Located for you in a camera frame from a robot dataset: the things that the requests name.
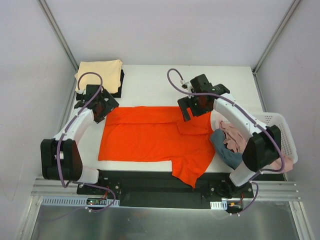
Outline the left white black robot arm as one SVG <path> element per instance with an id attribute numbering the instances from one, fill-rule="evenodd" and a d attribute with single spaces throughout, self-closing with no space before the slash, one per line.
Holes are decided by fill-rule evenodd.
<path id="1" fill-rule="evenodd" d="M 87 128 L 99 124 L 119 103 L 101 85 L 89 84 L 76 94 L 73 115 L 66 125 L 51 139 L 40 144 L 42 176 L 47 180 L 60 180 L 88 184 L 94 194 L 105 191 L 106 183 L 99 178 L 99 170 L 83 165 L 78 143 Z"/>

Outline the orange t shirt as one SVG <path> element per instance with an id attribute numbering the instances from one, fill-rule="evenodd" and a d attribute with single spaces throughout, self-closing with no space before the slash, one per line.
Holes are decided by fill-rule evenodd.
<path id="1" fill-rule="evenodd" d="M 171 161 L 172 176 L 195 188 L 216 153 L 212 133 L 211 113 L 184 121 L 177 106 L 118 107 L 106 117 L 98 160 Z"/>

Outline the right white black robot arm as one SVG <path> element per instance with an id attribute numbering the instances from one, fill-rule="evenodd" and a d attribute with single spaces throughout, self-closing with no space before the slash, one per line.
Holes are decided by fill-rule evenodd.
<path id="1" fill-rule="evenodd" d="M 185 121 L 216 111 L 223 115 L 242 134 L 247 142 L 241 163 L 229 174 L 225 192 L 237 197 L 243 185 L 264 172 L 281 173 L 285 159 L 281 151 L 281 130 L 268 126 L 253 117 L 235 100 L 223 84 L 212 85 L 204 74 L 190 81 L 180 78 L 180 87 L 175 89 L 186 96 L 178 100 Z"/>

